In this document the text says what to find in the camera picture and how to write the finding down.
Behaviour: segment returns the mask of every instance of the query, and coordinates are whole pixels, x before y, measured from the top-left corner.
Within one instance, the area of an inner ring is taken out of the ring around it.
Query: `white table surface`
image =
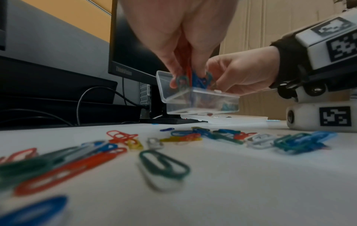
[[[243,132],[295,134],[285,122],[245,126],[207,123],[184,125],[113,125],[0,131],[0,157],[38,148],[40,154],[84,142],[108,139],[106,132],[166,138],[170,132],[200,126]],[[190,165],[184,188],[152,190],[140,173],[138,152],[130,152],[44,192],[10,197],[0,213],[54,195],[69,198],[61,225],[356,225],[357,134],[339,133],[325,142],[331,150],[283,155],[203,139],[179,146],[165,143],[161,152]]]

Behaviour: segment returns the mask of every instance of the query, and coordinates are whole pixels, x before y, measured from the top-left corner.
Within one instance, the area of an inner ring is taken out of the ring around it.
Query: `plastic box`
[[[239,111],[239,95],[188,87],[183,90],[170,87],[172,74],[156,73],[162,102],[168,114],[222,114]]]

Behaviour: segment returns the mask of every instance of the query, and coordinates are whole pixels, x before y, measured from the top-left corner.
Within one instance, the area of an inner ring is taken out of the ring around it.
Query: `yellow paper clip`
[[[192,138],[190,140],[182,140],[182,137],[171,136],[170,138],[160,139],[161,142],[182,142],[182,141],[199,141],[202,138]]]
[[[126,145],[129,147],[130,150],[138,150],[141,151],[144,149],[143,145],[140,143],[139,140],[127,140]]]

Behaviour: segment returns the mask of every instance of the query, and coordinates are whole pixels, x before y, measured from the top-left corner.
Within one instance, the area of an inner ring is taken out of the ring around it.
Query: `computer monitor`
[[[219,54],[219,46],[212,56]],[[118,0],[112,4],[109,70],[113,75],[157,85],[156,72],[168,71],[161,60],[135,36],[125,19]]]
[[[7,0],[0,0],[0,50],[5,50]]]

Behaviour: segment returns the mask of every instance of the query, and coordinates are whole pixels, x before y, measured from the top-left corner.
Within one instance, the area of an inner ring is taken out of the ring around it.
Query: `white paper clip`
[[[149,149],[157,150],[164,147],[164,144],[156,137],[148,138],[147,142],[148,142]]]
[[[254,149],[267,149],[274,146],[274,140],[277,137],[271,134],[256,134],[250,137],[245,138],[247,147]]]

